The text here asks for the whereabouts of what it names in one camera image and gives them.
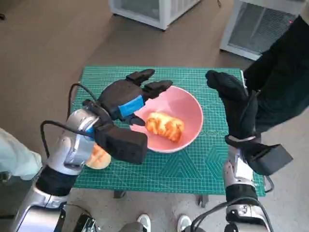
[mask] pastry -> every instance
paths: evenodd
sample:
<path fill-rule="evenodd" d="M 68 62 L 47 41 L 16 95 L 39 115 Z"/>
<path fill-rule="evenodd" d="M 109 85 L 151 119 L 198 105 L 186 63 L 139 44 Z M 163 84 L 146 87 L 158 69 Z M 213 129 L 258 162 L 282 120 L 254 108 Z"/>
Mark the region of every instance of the pastry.
<path fill-rule="evenodd" d="M 146 121 L 146 129 L 173 142 L 178 142 L 184 130 L 184 123 L 180 119 L 165 113 L 153 112 Z"/>
<path fill-rule="evenodd" d="M 99 145 L 95 144 L 86 166 L 92 169 L 103 169 L 111 163 L 111 156 Z"/>

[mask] shoe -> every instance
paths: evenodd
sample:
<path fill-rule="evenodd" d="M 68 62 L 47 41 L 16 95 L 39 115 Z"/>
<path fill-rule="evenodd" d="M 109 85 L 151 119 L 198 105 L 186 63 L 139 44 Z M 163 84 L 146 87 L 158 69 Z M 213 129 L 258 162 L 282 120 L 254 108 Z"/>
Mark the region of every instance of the shoe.
<path fill-rule="evenodd" d="M 140 215 L 137 221 L 143 225 L 143 227 L 147 230 L 147 232 L 150 232 L 151 223 L 150 223 L 150 217 L 147 214 Z"/>
<path fill-rule="evenodd" d="M 188 226 L 191 226 L 192 221 L 187 215 L 181 215 L 177 223 L 177 232 L 182 232 Z"/>

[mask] wire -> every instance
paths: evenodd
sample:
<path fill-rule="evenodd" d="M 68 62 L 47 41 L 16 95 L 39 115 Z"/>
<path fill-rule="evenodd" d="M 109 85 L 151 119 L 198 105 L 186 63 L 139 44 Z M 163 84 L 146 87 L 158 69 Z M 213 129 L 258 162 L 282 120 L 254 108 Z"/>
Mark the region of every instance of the wire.
<path fill-rule="evenodd" d="M 272 182 L 272 180 L 271 180 L 271 178 L 270 178 L 270 176 L 269 176 L 269 175 L 265 175 L 265 176 L 264 176 L 264 178 L 266 178 L 266 179 L 267 179 L 267 181 L 268 181 L 268 182 L 269 182 L 269 184 L 270 184 L 270 189 L 265 190 L 265 193 L 272 192 L 272 191 L 275 189 L 275 184 L 274 184 L 274 182 Z"/>
<path fill-rule="evenodd" d="M 13 219 L 14 217 L 15 217 L 15 215 L 1 215 L 1 216 L 0 216 L 0 220 L 1 220 L 1 219 L 3 219 L 3 220 L 4 220 L 4 219 Z"/>
<path fill-rule="evenodd" d="M 83 208 L 83 207 L 81 207 L 81 206 L 79 206 L 79 205 L 76 205 L 76 204 L 66 204 L 66 205 L 67 205 L 67 206 L 74 206 L 74 207 L 77 207 L 77 208 L 83 210 L 85 213 L 87 213 L 90 217 L 93 218 L 93 216 L 91 215 L 91 213 L 90 213 L 88 210 L 86 210 L 85 208 Z"/>
<path fill-rule="evenodd" d="M 218 204 L 217 206 L 215 206 L 214 208 L 212 208 L 211 210 L 201 214 L 200 216 L 198 216 L 197 218 L 195 218 L 191 224 L 191 227 L 190 227 L 190 232 L 195 232 L 196 229 L 200 226 L 200 224 L 202 223 L 202 221 L 210 214 L 220 210 L 220 209 L 223 209 L 225 207 L 228 207 L 230 205 L 233 205 L 235 204 L 236 202 L 238 201 L 241 201 L 241 200 L 251 200 L 251 201 L 254 201 L 263 211 L 264 215 L 265 215 L 265 218 L 266 218 L 266 221 L 267 221 L 267 224 L 269 226 L 269 229 L 270 229 L 270 232 L 274 232 L 273 228 L 272 228 L 272 225 L 271 225 L 271 222 L 270 222 L 270 219 L 269 219 L 269 216 L 266 212 L 266 209 L 264 208 L 264 206 L 256 199 L 256 198 L 253 198 L 253 197 L 239 197 L 239 198 L 236 198 L 230 202 L 223 202 L 221 204 Z"/>
<path fill-rule="evenodd" d="M 84 135 L 84 136 L 87 136 L 87 137 L 90 137 L 90 138 L 92 137 L 91 134 L 89 134 L 87 132 L 84 132 L 84 131 L 81 131 L 81 130 L 75 130 L 75 129 L 70 128 L 70 127 L 68 127 L 66 125 L 63 125 L 60 122 L 55 122 L 55 121 L 52 121 L 52 120 L 45 120 L 45 121 L 43 121 L 41 123 L 40 129 L 41 129 L 41 138 L 42 138 L 42 142 L 43 142 L 43 145 L 44 145 L 44 149 L 45 149 L 47 158 L 49 158 L 49 150 L 48 150 L 48 145 L 47 145 L 47 141 L 46 141 L 46 137 L 45 137 L 45 132 L 44 132 L 44 126 L 46 124 L 50 124 L 50 125 L 54 125 L 54 126 L 63 128 L 65 130 L 70 131 L 70 132 L 75 133 L 75 134 Z"/>
<path fill-rule="evenodd" d="M 79 84 L 79 83 L 74 83 L 73 85 L 71 85 L 71 88 L 69 90 L 67 119 L 70 117 L 70 114 L 71 114 L 71 98 L 72 98 L 72 92 L 75 86 L 79 86 L 83 88 L 87 93 L 89 93 L 89 95 L 93 98 L 93 100 L 97 101 L 96 96 L 86 86 L 83 86 L 82 84 Z"/>

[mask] pink bowl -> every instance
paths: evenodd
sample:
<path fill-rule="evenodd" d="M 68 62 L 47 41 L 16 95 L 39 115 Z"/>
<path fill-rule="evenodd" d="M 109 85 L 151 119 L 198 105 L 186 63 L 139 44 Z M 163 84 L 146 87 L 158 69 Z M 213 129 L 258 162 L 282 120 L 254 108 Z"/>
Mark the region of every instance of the pink bowl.
<path fill-rule="evenodd" d="M 144 121 L 152 112 L 163 112 L 184 122 L 184 131 L 179 142 L 175 143 L 147 131 L 145 127 L 133 125 L 131 130 L 145 133 L 148 148 L 162 153 L 179 151 L 192 143 L 203 126 L 203 111 L 196 98 L 182 88 L 171 86 L 156 99 L 149 99 L 145 106 L 135 112 Z"/>

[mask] white cabinet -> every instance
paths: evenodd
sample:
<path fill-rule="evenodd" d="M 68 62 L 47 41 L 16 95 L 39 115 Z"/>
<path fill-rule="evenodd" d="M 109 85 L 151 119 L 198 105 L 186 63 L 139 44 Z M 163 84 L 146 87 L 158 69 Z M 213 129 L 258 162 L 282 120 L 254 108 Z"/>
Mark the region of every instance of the white cabinet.
<path fill-rule="evenodd" d="M 200 0 L 109 0 L 111 12 L 166 30 Z"/>

